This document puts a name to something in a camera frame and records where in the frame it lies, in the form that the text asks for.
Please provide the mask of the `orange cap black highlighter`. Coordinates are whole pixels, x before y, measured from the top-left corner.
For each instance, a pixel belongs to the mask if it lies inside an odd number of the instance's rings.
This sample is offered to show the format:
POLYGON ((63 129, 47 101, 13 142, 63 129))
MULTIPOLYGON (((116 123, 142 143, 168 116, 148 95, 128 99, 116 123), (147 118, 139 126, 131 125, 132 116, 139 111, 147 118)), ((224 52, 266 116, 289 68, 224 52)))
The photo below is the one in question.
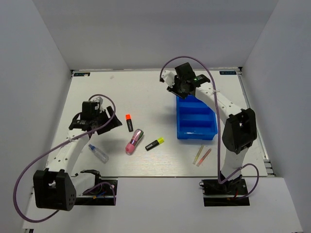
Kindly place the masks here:
POLYGON ((132 123, 131 115, 130 114, 126 114, 125 118, 126 118, 126 123, 127 123, 128 131, 129 132, 133 132, 134 130, 133 130, 133 123, 132 123))

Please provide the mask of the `pink crayon tube case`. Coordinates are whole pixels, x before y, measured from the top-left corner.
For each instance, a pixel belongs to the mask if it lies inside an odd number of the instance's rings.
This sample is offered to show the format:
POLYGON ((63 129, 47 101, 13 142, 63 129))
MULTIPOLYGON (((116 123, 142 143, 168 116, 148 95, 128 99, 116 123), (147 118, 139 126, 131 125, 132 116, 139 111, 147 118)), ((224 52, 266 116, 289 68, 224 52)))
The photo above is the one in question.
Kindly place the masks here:
POLYGON ((142 139, 143 135, 144 135, 144 131, 141 129, 136 129, 134 131, 131 140, 125 147, 125 152, 127 154, 131 155, 134 152, 138 142, 142 139))

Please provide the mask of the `clear spray bottle blue cap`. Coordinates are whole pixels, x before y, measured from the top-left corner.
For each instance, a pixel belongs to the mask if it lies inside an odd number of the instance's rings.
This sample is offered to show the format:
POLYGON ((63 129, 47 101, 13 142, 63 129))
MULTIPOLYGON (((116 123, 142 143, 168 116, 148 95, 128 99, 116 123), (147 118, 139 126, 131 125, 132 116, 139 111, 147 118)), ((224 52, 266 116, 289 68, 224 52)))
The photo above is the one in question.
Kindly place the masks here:
POLYGON ((102 163, 106 164, 108 162, 109 157, 102 150, 92 144, 89 144, 88 147, 102 163))

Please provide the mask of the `yellow cap black highlighter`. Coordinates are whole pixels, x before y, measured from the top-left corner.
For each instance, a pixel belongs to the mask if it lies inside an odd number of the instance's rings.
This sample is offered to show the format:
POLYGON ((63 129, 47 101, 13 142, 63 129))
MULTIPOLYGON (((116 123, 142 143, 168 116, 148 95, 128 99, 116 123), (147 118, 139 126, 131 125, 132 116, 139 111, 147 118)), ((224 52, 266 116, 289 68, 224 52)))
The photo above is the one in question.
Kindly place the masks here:
POLYGON ((161 137, 161 138, 159 138, 159 139, 153 141, 152 143, 148 144, 148 145, 145 147, 145 149, 146 149, 147 151, 150 151, 150 150, 152 150, 153 148, 155 148, 155 147, 159 146, 160 144, 162 144, 163 142, 164 142, 164 138, 161 137))

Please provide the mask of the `orange thin pen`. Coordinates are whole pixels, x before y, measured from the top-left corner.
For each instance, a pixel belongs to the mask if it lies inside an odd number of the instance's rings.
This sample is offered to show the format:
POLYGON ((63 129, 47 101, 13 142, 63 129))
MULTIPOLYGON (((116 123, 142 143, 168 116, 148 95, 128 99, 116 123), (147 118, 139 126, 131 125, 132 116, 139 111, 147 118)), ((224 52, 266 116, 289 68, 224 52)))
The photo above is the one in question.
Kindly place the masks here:
POLYGON ((207 152, 203 155, 203 157, 199 160, 196 166, 200 166, 202 162, 207 158, 207 156, 211 153, 212 149, 208 149, 207 152))

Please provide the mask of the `yellow thin pen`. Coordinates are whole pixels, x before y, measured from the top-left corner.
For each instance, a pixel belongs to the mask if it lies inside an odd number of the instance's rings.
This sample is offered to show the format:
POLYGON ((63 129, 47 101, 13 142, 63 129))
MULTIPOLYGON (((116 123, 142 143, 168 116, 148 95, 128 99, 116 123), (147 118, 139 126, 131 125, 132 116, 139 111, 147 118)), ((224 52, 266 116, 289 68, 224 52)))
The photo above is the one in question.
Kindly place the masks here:
POLYGON ((195 156, 195 158, 194 158, 194 160, 193 160, 193 162, 192 162, 194 165, 196 164, 196 162, 197 162, 197 160, 198 160, 198 158, 199 158, 203 148, 204 148, 204 145, 201 145, 199 150, 198 150, 198 152, 197 152, 197 154, 196 154, 196 156, 195 156))

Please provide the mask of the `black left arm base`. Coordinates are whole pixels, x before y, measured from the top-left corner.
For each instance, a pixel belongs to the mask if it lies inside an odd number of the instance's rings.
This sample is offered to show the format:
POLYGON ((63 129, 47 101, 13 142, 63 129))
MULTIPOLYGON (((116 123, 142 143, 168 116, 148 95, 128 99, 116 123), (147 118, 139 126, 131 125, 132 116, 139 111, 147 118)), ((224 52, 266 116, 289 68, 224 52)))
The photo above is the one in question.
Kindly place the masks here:
POLYGON ((75 206, 115 206, 118 180, 94 178, 71 178, 76 189, 75 206))

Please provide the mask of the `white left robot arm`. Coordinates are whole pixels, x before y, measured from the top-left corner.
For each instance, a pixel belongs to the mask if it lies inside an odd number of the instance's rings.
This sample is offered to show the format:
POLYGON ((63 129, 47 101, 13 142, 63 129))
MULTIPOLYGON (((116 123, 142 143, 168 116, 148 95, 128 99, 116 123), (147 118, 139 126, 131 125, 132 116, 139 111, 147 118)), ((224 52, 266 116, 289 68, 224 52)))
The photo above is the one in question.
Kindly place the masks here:
POLYGON ((38 208, 69 211, 84 190, 88 189, 93 194, 102 190, 103 182, 96 177, 78 175, 71 178, 74 165, 91 136, 114 128, 116 118, 112 116, 113 109, 111 106, 103 108, 102 104, 101 97, 82 103, 81 112, 69 125, 68 144, 60 147, 44 170, 35 172, 33 181, 38 208))

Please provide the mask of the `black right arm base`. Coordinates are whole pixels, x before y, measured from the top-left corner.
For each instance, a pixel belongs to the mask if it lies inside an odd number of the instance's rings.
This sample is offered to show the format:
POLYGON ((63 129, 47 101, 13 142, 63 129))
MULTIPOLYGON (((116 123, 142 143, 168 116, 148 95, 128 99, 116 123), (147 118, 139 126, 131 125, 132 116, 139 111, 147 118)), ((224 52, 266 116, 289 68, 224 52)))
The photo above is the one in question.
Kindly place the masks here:
POLYGON ((250 206, 245 179, 237 182, 219 184, 217 180, 201 180, 199 186, 203 191, 205 207, 250 206))

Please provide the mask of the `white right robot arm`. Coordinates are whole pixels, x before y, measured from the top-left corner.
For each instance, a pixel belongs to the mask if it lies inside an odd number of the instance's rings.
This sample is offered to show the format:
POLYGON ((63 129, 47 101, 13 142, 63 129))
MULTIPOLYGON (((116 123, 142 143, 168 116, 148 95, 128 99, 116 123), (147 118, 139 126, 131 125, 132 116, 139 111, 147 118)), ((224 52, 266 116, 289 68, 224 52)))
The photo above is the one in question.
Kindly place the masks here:
POLYGON ((122 71, 104 80, 107 104, 122 125, 103 138, 110 176, 216 177, 237 188, 244 158, 257 138, 256 117, 216 90, 209 71, 189 63, 174 71, 122 71))

